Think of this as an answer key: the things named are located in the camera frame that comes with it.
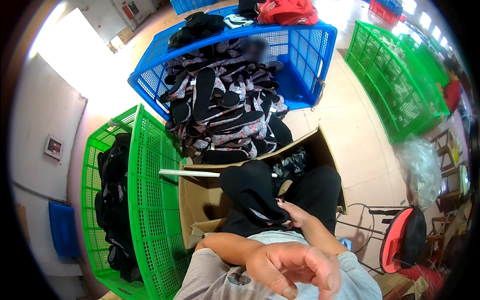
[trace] person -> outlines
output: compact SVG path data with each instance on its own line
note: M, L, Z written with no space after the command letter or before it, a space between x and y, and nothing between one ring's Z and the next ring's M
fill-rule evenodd
M340 193L339 174L321 166L277 199L290 217L284 225L234 204L222 232L196 246L174 300L381 299L378 284L334 236Z
M448 110L450 111L449 117L451 117L458 108L462 95L460 80L457 76L457 74L459 74L460 66L458 62L447 57L444 59L444 67L449 80L448 84L442 87L442 85L437 82L436 85L444 97L445 104L447 104Z

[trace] fingernail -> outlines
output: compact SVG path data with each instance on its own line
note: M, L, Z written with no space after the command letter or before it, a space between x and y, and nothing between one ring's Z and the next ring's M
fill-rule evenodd
M282 296L289 300L295 299L298 296L298 294L299 294L299 291L293 287L288 287L284 289L282 292Z
M327 275L326 281L327 281L327 288L328 288L328 290L333 290L334 280L335 280L335 279L333 278L333 274L332 274L332 273L330 273L330 274Z

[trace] person in red shirt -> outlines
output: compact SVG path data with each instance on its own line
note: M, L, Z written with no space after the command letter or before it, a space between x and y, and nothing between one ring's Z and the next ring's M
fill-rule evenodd
M462 90L460 87L460 80L458 79L458 72L460 66L458 62L454 62L450 58L444 59L444 67L447 73L449 82L446 86L442 87L440 83L437 82L437 87L440 90L440 93L444 97L445 103L447 104L448 110L450 111L450 116L453 116L453 113L458 108L460 103Z

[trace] red shirt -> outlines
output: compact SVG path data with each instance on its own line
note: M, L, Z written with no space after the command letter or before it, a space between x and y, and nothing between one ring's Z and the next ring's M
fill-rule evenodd
M461 99L461 94L462 94L462 91L460 88L459 80L450 81L444 87L444 100L451 114L453 114L453 112L458 108L458 104L460 103L460 99Z

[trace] gray t-shirt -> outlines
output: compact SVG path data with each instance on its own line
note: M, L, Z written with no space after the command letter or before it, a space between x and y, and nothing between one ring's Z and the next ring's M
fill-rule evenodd
M264 244L297 241L308 245L295 232L264 231L248 237ZM344 252L337 256L342 275L342 287L336 300L382 299L375 280L361 267L355 254ZM318 288L312 284L296 283L298 300L318 299ZM231 266L209 248L196 251L174 300L281 300L282 296L260 282L252 280L245 266Z

